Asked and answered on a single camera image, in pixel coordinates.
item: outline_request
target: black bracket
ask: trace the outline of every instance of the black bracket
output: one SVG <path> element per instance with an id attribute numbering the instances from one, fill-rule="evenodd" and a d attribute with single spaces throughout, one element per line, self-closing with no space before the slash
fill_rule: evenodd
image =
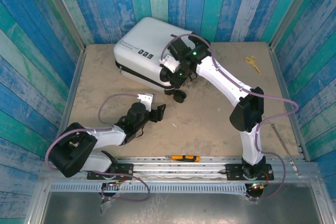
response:
<path id="1" fill-rule="evenodd" d="M 273 169 L 270 164 L 263 165 L 260 173 L 253 179 L 248 179 L 243 170 L 243 164 L 227 164 L 225 165 L 225 173 L 227 175 L 227 180 L 247 180 L 253 182 L 254 180 L 267 181 L 274 180 Z"/>
<path id="2" fill-rule="evenodd" d="M 121 174 L 128 174 L 128 175 L 133 175 L 133 164 L 120 164 L 118 163 L 117 169 L 115 173 L 121 173 Z M 131 180 L 131 177 L 126 177 L 126 176 L 105 176 L 105 175 L 100 175 L 94 172 L 88 172 L 87 176 L 88 180 Z"/>

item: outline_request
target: wooden floor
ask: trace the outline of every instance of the wooden floor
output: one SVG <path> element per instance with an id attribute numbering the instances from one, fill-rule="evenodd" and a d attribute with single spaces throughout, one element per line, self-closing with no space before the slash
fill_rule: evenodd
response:
<path id="1" fill-rule="evenodd" d="M 263 42 L 213 43 L 217 60 L 242 82 L 264 90 L 265 94 L 281 96 L 280 88 Z M 256 57 L 261 76 L 244 62 L 245 57 Z M 86 127 L 104 126 L 98 121 L 98 109 L 106 97 L 115 93 L 155 93 L 155 104 L 167 104 L 164 119 L 149 122 L 144 135 L 125 146 L 109 146 L 104 150 L 116 157 L 200 155 L 241 156 L 240 135 L 229 121 L 233 110 L 226 97 L 202 77 L 186 82 L 181 87 L 187 94 L 183 104 L 146 86 L 122 76 L 114 63 L 113 45 L 90 45 L 72 108 L 70 123 Z M 113 98 L 103 109 L 105 121 L 117 122 L 137 99 Z M 264 118 L 285 112 L 285 105 L 265 100 Z M 270 124 L 274 123 L 289 152 L 298 155 L 297 143 L 288 118 L 276 119 L 261 128 L 263 150 L 285 155 Z"/>

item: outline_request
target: yellow scissors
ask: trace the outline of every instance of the yellow scissors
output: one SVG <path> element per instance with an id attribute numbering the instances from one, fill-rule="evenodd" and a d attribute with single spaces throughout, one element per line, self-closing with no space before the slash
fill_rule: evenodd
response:
<path id="1" fill-rule="evenodd" d="M 255 62 L 256 62 L 256 57 L 254 57 L 254 56 L 246 57 L 246 58 L 245 58 L 245 62 L 251 64 L 252 67 L 257 71 L 257 73 L 258 73 L 258 74 L 261 74 L 259 68 L 258 68 L 257 65 L 255 64 Z"/>

